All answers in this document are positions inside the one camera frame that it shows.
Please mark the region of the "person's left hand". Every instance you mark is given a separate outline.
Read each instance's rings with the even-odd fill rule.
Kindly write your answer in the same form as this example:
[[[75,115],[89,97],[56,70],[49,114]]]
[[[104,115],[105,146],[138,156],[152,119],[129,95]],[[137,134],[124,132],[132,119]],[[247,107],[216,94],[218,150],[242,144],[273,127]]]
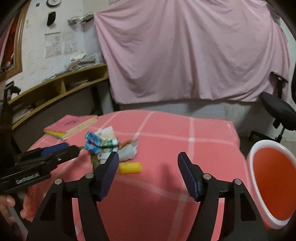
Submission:
[[[17,192],[17,199],[18,201],[24,201],[25,196],[29,189],[27,188],[25,191]],[[12,215],[11,210],[15,209],[16,201],[11,195],[1,195],[1,214],[3,215],[4,219],[8,223],[9,226],[12,226],[16,223],[15,217]]]

